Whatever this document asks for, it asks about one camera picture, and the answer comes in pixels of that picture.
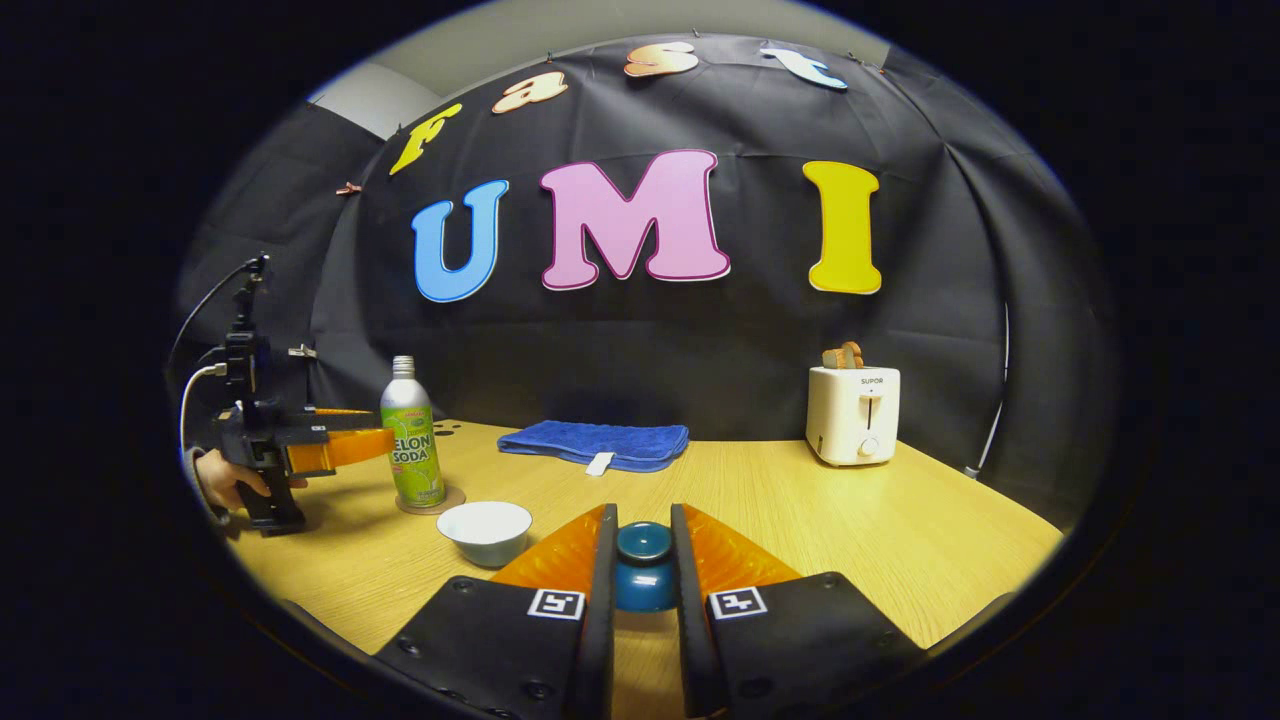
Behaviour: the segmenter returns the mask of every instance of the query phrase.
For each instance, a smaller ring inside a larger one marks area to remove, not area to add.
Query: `white toaster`
[[[901,375],[893,368],[810,368],[805,438],[831,465],[893,457]]]

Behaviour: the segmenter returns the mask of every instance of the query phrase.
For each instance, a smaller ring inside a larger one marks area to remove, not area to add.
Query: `sleeve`
[[[200,447],[192,447],[183,451],[182,454],[182,466],[187,474],[187,480],[191,482],[192,488],[196,491],[197,497],[205,501],[205,507],[209,509],[210,521],[218,528],[225,528],[230,521],[230,511],[220,505],[215,505],[205,495],[205,486],[200,482],[200,475],[196,474],[196,459],[205,455],[205,451]]]

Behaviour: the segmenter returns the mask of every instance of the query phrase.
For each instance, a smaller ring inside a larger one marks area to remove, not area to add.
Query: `letter m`
[[[586,259],[586,236],[609,272],[627,279],[640,247],[657,223],[657,250],[645,270],[660,281],[709,281],[728,274],[728,255],[716,246],[707,179],[716,155],[672,150],[655,156],[631,199],[595,163],[573,163],[543,176],[556,213],[552,265],[543,273],[550,290],[577,290],[600,270]]]

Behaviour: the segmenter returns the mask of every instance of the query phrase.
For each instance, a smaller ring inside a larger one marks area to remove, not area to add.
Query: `person's hand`
[[[228,510],[244,507],[239,493],[236,492],[237,480],[253,488],[253,492],[262,497],[271,496],[271,491],[268,489],[262,475],[243,465],[228,462],[218,448],[210,450],[196,459],[196,477],[200,478],[200,486],[205,488],[205,495],[209,500]],[[297,489],[305,488],[307,487],[307,479],[289,478],[289,487]]]

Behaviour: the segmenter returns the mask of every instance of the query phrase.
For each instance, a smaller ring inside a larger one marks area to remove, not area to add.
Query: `table surface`
[[[668,524],[687,502],[801,575],[837,570],[916,644],[929,647],[988,602],[1016,591],[1061,533],[982,483],[899,442],[878,466],[824,465],[804,441],[692,441],[657,473],[607,470],[499,452],[509,428],[436,423],[445,483],[467,501],[502,500],[534,516],[530,543],[604,502],[618,524]],[[394,502],[387,456],[339,468],[294,491],[302,533],[232,542],[273,596],[291,600],[372,655],[453,575],[490,578],[435,528]],[[676,612],[618,612],[613,717],[682,717]]]

